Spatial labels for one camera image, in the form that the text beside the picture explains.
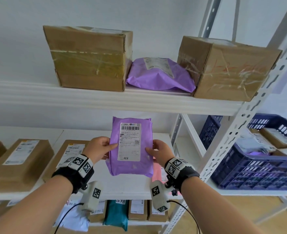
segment purple plastic mailer bag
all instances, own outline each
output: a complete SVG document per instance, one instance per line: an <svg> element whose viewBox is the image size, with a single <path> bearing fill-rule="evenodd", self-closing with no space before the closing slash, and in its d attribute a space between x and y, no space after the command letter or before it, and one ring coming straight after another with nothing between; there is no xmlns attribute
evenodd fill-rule
<svg viewBox="0 0 287 234"><path fill-rule="evenodd" d="M147 177L153 175L153 157L145 148L152 148L151 119L113 117L110 144L118 143L118 147L110 151L106 159L112 176L118 174L140 174Z"/></svg>
<svg viewBox="0 0 287 234"><path fill-rule="evenodd" d="M179 88L191 93L196 88L186 69L169 58L158 57L134 60L126 83L147 90Z"/></svg>

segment person's left hand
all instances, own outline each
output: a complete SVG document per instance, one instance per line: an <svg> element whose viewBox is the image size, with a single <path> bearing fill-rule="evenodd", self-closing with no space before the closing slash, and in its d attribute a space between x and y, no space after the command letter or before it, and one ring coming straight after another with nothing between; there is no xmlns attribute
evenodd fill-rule
<svg viewBox="0 0 287 234"><path fill-rule="evenodd" d="M106 153L118 146L118 143L109 144L109 142L110 138L105 136L93 138L84 149L83 154L89 157L93 164L95 164L101 160Z"/></svg>

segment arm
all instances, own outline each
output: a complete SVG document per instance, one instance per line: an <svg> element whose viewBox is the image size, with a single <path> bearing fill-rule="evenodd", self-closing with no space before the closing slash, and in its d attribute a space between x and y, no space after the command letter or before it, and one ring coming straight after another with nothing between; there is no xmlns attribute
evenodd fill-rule
<svg viewBox="0 0 287 234"><path fill-rule="evenodd" d="M93 164L118 145L109 145L109 141L108 137L97 137L87 145L84 153ZM72 191L67 178L53 177L0 217L0 234L48 233Z"/></svg>
<svg viewBox="0 0 287 234"><path fill-rule="evenodd" d="M169 146L160 140L153 140L153 149L146 148L146 151L154 156L163 167L174 157ZM184 180L181 194L204 234L263 233L223 196L198 177Z"/></svg>

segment blue plastic crate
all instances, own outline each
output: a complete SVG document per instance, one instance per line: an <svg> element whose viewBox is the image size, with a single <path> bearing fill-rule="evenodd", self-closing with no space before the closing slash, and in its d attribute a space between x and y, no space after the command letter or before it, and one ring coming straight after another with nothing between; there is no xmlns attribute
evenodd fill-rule
<svg viewBox="0 0 287 234"><path fill-rule="evenodd" d="M205 149L216 135L221 119L222 116L208 116L200 133ZM275 128L287 137L287 119L279 115L256 114L247 127ZM287 157L248 155L234 144L211 179L220 189L287 190Z"/></svg>

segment light blue package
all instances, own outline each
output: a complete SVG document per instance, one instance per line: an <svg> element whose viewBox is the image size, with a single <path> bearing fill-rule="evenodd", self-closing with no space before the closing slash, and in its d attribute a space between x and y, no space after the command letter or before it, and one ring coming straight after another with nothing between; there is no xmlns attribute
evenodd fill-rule
<svg viewBox="0 0 287 234"><path fill-rule="evenodd" d="M127 232L128 200L108 200L107 212L103 225L121 227Z"/></svg>

